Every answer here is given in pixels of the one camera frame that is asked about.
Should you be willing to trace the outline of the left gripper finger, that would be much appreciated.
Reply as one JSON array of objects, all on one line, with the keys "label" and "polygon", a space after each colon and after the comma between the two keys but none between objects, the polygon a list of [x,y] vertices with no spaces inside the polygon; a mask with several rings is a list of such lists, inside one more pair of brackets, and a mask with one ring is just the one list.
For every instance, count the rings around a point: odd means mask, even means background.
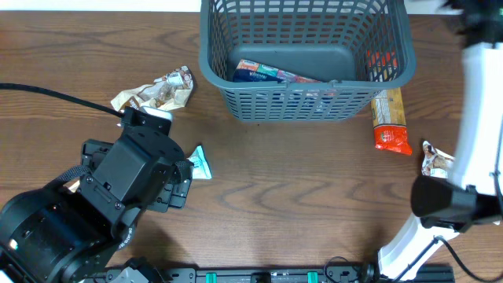
[{"label": "left gripper finger", "polygon": [[105,141],[85,141],[81,149],[81,164],[89,169],[97,169],[112,147],[112,143]]},{"label": "left gripper finger", "polygon": [[147,209],[165,213],[170,208],[184,208],[191,183],[191,179],[186,179],[178,184],[166,184]]}]

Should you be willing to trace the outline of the orange tan pasta package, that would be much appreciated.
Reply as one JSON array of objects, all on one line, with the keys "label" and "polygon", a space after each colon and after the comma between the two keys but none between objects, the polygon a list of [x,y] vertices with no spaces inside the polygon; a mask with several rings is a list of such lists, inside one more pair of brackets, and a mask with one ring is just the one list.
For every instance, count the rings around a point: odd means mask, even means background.
[{"label": "orange tan pasta package", "polygon": [[[368,75],[373,82],[386,83],[398,74],[395,53],[367,51]],[[411,156],[406,117],[400,88],[381,90],[370,102],[374,144],[379,150]]]}]

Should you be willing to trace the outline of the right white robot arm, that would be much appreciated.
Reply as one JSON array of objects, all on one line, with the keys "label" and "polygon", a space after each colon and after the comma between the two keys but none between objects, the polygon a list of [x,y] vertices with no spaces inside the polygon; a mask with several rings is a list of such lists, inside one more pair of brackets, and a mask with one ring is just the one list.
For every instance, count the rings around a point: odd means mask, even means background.
[{"label": "right white robot arm", "polygon": [[449,240],[502,219],[502,3],[448,1],[461,10],[464,105],[454,162],[445,179],[420,175],[412,214],[362,268],[360,282],[404,282]]}]

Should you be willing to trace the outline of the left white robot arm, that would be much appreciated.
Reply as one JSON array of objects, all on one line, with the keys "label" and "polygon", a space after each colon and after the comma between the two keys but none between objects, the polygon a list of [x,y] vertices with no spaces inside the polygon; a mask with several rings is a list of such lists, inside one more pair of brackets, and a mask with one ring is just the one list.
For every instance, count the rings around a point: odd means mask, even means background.
[{"label": "left white robot arm", "polygon": [[14,282],[79,282],[102,272],[148,210],[181,208],[192,163],[168,134],[89,140],[82,163],[1,211],[1,270]]}]

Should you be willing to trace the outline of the Kleenex tissue multipack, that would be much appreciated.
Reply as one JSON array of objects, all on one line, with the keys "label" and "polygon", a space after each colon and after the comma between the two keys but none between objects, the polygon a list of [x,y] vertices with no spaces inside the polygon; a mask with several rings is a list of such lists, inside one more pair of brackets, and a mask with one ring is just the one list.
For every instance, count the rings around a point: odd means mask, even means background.
[{"label": "Kleenex tissue multipack", "polygon": [[[233,72],[235,83],[276,83],[289,86],[293,83],[316,83],[316,79],[297,75],[285,70],[242,59]],[[226,92],[231,106],[241,103],[245,119],[319,119],[329,108],[335,94],[323,94],[320,90],[286,90],[269,92],[260,90],[256,94],[236,95]]]}]

